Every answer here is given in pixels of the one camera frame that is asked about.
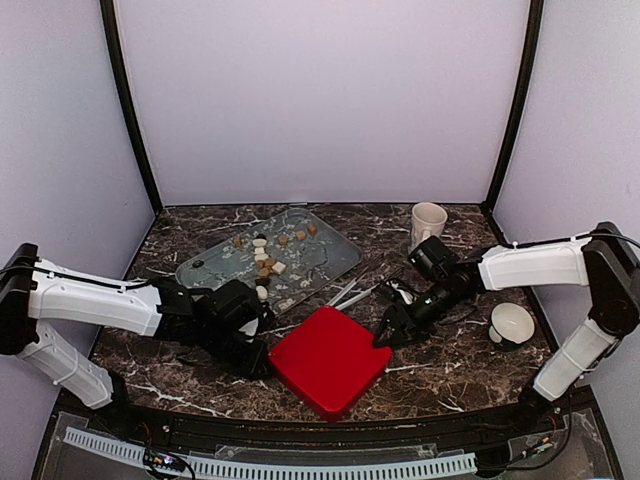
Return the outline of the red tin lid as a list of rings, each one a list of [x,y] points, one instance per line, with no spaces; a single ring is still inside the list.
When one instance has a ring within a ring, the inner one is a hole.
[[[340,421],[391,360],[389,347],[333,307],[322,307],[269,352],[275,376],[328,423]]]

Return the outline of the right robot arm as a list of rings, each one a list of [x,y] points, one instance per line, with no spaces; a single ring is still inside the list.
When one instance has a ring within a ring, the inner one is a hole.
[[[431,286],[411,302],[398,300],[386,309],[374,333],[376,348],[427,340],[450,309],[487,292],[529,288],[569,301],[567,307],[542,302],[553,333],[565,337],[511,410],[510,424],[521,434],[545,422],[548,404],[639,326],[639,243],[610,221],[573,236],[499,243],[466,256],[431,236],[408,260]]]

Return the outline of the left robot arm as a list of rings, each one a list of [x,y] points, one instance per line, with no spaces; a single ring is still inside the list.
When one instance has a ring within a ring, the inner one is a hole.
[[[21,244],[1,269],[2,354],[31,364],[86,407],[102,410],[103,421],[120,436],[141,427],[124,379],[81,354],[51,320],[196,346],[237,376],[264,379],[272,367],[257,336],[273,318],[269,304],[238,280],[213,290],[188,288],[170,277],[103,278],[46,261],[31,243]]]

